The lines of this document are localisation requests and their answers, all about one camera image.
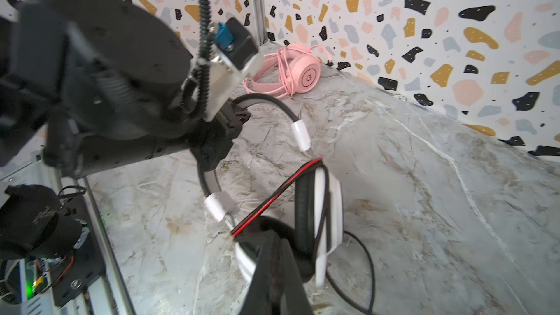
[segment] headphones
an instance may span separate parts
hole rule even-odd
[[[322,287],[325,283],[327,256],[342,242],[340,181],[322,165],[298,178],[295,186],[294,228],[275,218],[260,215],[240,235],[274,230],[280,238],[290,242],[302,281],[306,283],[315,275],[315,285]],[[316,246],[323,211],[324,223]],[[235,256],[243,278],[250,283],[259,257],[259,246],[238,242],[235,244]]]
[[[307,93],[318,82],[321,75],[321,60],[312,54],[314,48],[324,51],[329,60],[332,55],[322,46],[314,45],[307,48],[300,43],[291,43],[282,47],[276,53],[264,55],[264,63],[254,77],[243,80],[243,86],[249,94],[260,93],[272,95],[280,99],[285,96],[290,98],[295,93]],[[259,79],[272,67],[278,66],[279,83],[260,83]]]

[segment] gray marble tabletop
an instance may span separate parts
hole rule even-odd
[[[314,90],[286,102],[342,182],[345,228],[374,259],[376,312],[558,314],[557,167],[328,67]],[[238,218],[308,159],[282,113],[250,111],[218,170]],[[246,285],[234,244],[205,211],[190,152],[90,182],[138,314],[238,312]],[[293,224],[293,189],[268,213]],[[368,303],[370,272],[356,242],[345,238],[329,270]],[[356,313],[330,286],[310,282],[306,291],[316,314]]]

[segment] black spiral cable wrap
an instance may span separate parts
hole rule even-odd
[[[200,11],[200,41],[198,48],[198,58],[205,61],[204,64],[197,62],[197,65],[192,70],[192,75],[190,80],[195,83],[198,82],[198,99],[197,105],[192,111],[188,109],[187,101],[192,96],[192,89],[183,89],[183,95],[181,97],[180,108],[183,113],[188,115],[190,118],[200,119],[206,111],[206,105],[208,104],[208,93],[210,84],[210,52],[212,48],[213,38],[208,31],[208,25],[211,21],[211,8],[210,0],[198,0],[198,6]]]

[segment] pink ear cup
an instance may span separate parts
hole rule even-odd
[[[248,78],[243,80],[245,90],[248,93],[262,93],[276,98],[292,97],[295,93],[310,91],[317,84],[321,73],[320,60],[311,53],[311,49],[300,43],[292,43],[276,53],[265,55],[266,60],[252,78],[252,88],[248,87]],[[280,83],[259,83],[263,74],[276,65]]]

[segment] bolt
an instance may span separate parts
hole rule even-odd
[[[82,285],[81,280],[74,280],[74,281],[72,281],[72,283],[70,283],[70,288],[78,289],[78,288],[80,288],[81,285]]]
[[[216,22],[212,22],[211,24],[208,25],[208,31],[213,35],[216,35],[219,29],[220,29],[220,25]]]

